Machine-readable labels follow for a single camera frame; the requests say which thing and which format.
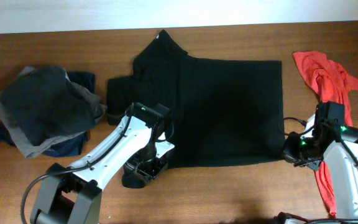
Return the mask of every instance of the wooden table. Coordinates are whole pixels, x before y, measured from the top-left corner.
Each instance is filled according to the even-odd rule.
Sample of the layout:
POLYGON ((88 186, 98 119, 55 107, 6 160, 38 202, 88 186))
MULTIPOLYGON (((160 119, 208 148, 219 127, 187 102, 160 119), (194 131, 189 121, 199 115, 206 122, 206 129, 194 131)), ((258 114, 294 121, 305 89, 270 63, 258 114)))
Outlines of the wooden table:
MULTIPOLYGON (((96 74, 96 93, 106 98, 109 78, 131 74, 133 58, 159 29, 101 30, 0 35, 0 91, 25 65, 59 65, 96 74)), ((318 50, 358 78, 358 22, 266 24, 167 29, 190 55, 225 60, 281 60, 284 115, 307 119, 318 103, 295 66, 292 53, 318 50)), ((350 92, 354 126, 358 127, 358 91, 350 92)), ((91 131, 85 152, 115 127, 104 120, 91 131)), ((301 131, 295 123, 287 130, 301 131)), ((54 162, 67 166, 79 159, 40 156, 24 159, 0 143, 0 223, 20 223, 19 204, 31 180, 54 162)), ((314 174, 284 161, 253 166, 191 168, 166 171, 140 190, 121 185, 120 171, 103 192, 100 222, 219 223, 271 218, 290 212, 305 218, 327 217, 314 174)), ((31 191, 26 215, 32 209, 31 191)))

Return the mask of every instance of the navy blue clothing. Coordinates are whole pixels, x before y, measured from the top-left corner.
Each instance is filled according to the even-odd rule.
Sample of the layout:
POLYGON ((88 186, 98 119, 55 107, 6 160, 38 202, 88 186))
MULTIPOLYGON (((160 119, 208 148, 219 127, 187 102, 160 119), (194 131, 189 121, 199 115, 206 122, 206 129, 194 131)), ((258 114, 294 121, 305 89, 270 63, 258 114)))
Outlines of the navy blue clothing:
MULTIPOLYGON (((71 82, 77 83, 94 93, 95 75, 90 72, 67 72, 71 82)), ((78 156, 82 153, 84 144, 88 141, 88 132, 85 132, 75 138, 54 144, 42 154, 51 157, 78 156)), ((15 146, 5 126, 0 124, 0 142, 6 142, 15 146)))

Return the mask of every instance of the folded clothing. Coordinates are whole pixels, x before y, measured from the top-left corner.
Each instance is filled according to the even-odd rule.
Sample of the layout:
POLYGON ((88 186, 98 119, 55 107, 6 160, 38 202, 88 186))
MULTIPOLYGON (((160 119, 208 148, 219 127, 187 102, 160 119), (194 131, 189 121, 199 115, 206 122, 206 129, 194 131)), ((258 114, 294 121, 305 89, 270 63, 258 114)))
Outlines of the folded clothing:
MULTIPOLYGON (((23 71, 20 72, 19 76, 26 75, 35 68, 26 67, 23 71)), ((94 91, 94 80, 95 76, 89 72, 68 72, 67 78, 71 80, 71 85, 73 89, 76 91, 76 94, 81 96, 81 98, 91 107, 91 111, 93 114, 94 122, 97 123, 103 117, 106 106, 100 104, 101 97, 94 95, 90 91, 94 91)), ((22 130, 16 124, 16 121, 12 118, 12 116, 5 110, 4 105, 0 102, 0 120, 3 123, 2 127, 6 127, 9 133, 6 133, 4 128, 0 126, 0 141, 5 141, 8 144, 16 145, 20 152, 26 157, 36 157, 39 154, 43 153, 48 156, 75 156, 81 153, 80 150, 77 150, 87 141, 88 136, 85 136, 85 132, 75 133, 67 136, 56 136, 50 139, 45 140, 39 146, 33 146, 27 139, 26 135, 22 132, 22 130)))
POLYGON ((135 58, 133 71, 131 77, 108 81, 109 124, 117 124, 117 115, 132 102, 170 108, 175 148, 169 168, 281 159, 280 61, 194 58, 162 30, 135 58))
POLYGON ((11 83, 0 102, 33 146, 96 126, 92 109, 60 67, 44 67, 11 83))

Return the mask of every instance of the clothing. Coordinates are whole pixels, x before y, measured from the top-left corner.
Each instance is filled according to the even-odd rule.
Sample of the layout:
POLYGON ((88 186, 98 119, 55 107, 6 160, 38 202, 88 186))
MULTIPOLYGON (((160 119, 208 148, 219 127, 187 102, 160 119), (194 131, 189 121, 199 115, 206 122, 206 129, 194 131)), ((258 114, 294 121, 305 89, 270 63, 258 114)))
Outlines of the clothing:
MULTIPOLYGON (((280 61, 194 58, 162 30, 134 59, 133 71, 108 81, 108 114, 123 114, 132 102, 168 107, 175 127, 169 168, 281 159, 280 61)), ((108 116, 109 124, 118 118, 108 116)))
MULTIPOLYGON (((35 68, 32 67, 26 67, 23 69, 23 71, 19 74, 19 76, 23 76, 28 74, 29 72, 32 72, 35 70, 35 68)), ((104 115, 106 111, 106 106, 95 103, 95 101, 100 102, 101 98, 99 96, 90 96, 92 95, 91 92, 80 90, 80 88, 84 89, 84 87, 79 86, 75 83, 82 83, 86 88, 89 88, 90 90, 94 91, 94 74, 89 72, 68 72, 67 77, 71 80, 73 85, 73 89, 78 89, 78 93, 84 100, 88 100, 87 104, 92 105, 92 113, 94 122, 97 123, 104 115)), ((6 134, 6 132, 1 132, 1 125, 0 125, 0 141, 6 141, 8 144, 9 140, 6 140, 9 136, 12 138, 14 145, 17 146, 17 148, 20 150, 20 152, 26 157, 36 157, 39 156, 42 152, 48 149, 45 154, 48 154, 49 156, 74 156, 74 152, 81 153, 81 150, 76 149, 79 148, 81 145, 83 145, 87 141, 87 136, 85 136, 84 132, 75 133, 67 136, 57 136, 50 139, 45 140, 41 145, 39 146, 33 146, 25 136, 25 134, 21 131, 21 129, 16 125, 14 119, 10 116, 10 114, 5 110, 4 106, 0 102, 0 120, 5 125, 5 127, 9 130, 9 133, 6 134), (76 146, 71 147, 73 152, 68 153, 68 146, 76 146)))
MULTIPOLYGON (((78 156, 82 153, 83 146, 87 141, 88 132, 85 132, 77 137, 50 146, 50 148, 46 149, 42 154, 52 157, 78 156)), ((16 146, 9 135, 9 131, 2 123, 0 124, 0 142, 6 142, 11 146, 16 146)))
POLYGON ((33 146, 96 126, 91 107, 60 67, 18 78, 1 93, 0 102, 33 146))
MULTIPOLYGON (((296 52, 293 54, 296 66, 306 84, 320 96, 325 103, 333 101, 345 105, 345 123, 353 126, 351 102, 348 93, 358 90, 358 79, 349 75, 342 65, 327 59, 321 52, 296 52)), ((328 166, 323 162, 315 172, 316 181, 324 204, 330 215, 336 215, 334 188, 328 166)))

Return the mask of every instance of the white wall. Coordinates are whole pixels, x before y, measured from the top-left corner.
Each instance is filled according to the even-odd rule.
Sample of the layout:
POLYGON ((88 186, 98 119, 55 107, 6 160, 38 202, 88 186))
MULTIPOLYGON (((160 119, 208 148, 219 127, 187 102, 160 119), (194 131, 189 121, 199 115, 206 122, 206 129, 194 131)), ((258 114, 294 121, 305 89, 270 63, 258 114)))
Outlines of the white wall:
POLYGON ((0 33, 358 20, 358 0, 0 0, 0 33))

